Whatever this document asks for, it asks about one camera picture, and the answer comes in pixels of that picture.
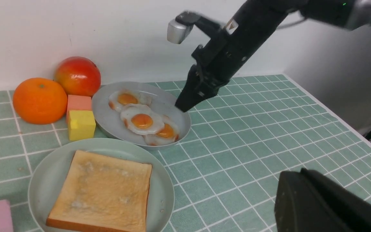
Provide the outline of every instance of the toy fried egg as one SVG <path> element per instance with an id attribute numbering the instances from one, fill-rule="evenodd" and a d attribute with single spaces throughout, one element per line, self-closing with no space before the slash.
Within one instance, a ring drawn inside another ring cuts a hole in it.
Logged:
<path id="1" fill-rule="evenodd" d="M 147 105 L 126 104 L 121 110 L 120 118 L 125 127 L 137 135 L 156 134 L 164 129 L 162 117 Z"/>
<path id="2" fill-rule="evenodd" d="M 168 116 L 163 115 L 164 128 L 156 134 L 144 135 L 144 141 L 150 146 L 171 144 L 178 140 L 180 129 Z"/>
<path id="3" fill-rule="evenodd" d="M 109 96 L 111 109 L 121 112 L 122 107 L 127 104 L 142 104 L 149 106 L 152 102 L 151 96 L 138 91 L 121 90 L 115 91 Z"/>

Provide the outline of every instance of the plate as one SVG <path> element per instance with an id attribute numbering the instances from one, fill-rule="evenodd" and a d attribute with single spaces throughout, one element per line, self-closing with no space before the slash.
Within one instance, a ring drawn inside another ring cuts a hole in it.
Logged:
<path id="1" fill-rule="evenodd" d="M 150 108 L 156 113 L 169 116 L 171 120 L 178 125 L 180 129 L 179 139 L 168 145 L 149 146 L 141 135 L 137 135 L 128 130 L 120 119 L 119 112 L 116 112 L 109 107 L 109 96 L 115 91 L 122 89 L 149 94 L 153 98 Z M 176 99 L 177 98 L 172 94 L 153 85 L 129 81 L 116 82 L 103 86 L 92 97 L 92 111 L 94 112 L 97 126 L 105 135 L 107 135 L 107 137 L 129 141 L 146 150 L 161 150 L 180 142 L 188 134 L 191 128 L 190 114 L 188 112 L 183 113 L 174 106 Z"/>
<path id="2" fill-rule="evenodd" d="M 174 208 L 174 188 L 164 166 L 150 152 L 129 142 L 111 138 L 93 138 L 74 141 L 57 148 L 35 169 L 28 187 L 28 202 L 32 217 L 43 231 L 70 231 L 48 227 L 45 221 L 58 198 L 76 150 L 152 164 L 147 205 L 147 232 L 164 229 Z"/>

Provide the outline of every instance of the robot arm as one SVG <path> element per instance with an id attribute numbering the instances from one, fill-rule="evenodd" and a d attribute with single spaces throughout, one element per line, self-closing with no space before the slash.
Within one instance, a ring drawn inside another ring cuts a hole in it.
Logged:
<path id="1" fill-rule="evenodd" d="M 184 11 L 169 22 L 167 40 L 181 44 L 195 25 L 210 41 L 191 54 L 196 64 L 188 72 L 176 107 L 187 112 L 215 97 L 219 88 L 228 84 L 288 14 L 295 11 L 306 19 L 347 30 L 371 25 L 371 0 L 247 0 L 225 25 Z"/>

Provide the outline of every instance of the sticker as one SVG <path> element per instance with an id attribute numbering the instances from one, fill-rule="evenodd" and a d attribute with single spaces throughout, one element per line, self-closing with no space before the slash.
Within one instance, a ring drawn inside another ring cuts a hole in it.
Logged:
<path id="1" fill-rule="evenodd" d="M 228 21 L 227 25 L 225 25 L 225 30 L 231 35 L 234 33 L 234 31 L 238 28 L 238 23 L 234 21 L 234 19 L 231 19 Z"/>

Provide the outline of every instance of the toast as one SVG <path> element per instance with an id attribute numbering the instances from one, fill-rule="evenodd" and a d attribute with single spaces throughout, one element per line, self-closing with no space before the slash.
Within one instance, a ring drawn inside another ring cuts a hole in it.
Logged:
<path id="1" fill-rule="evenodd" d="M 76 151 L 46 225 L 81 232 L 146 232 L 152 165 Z"/>

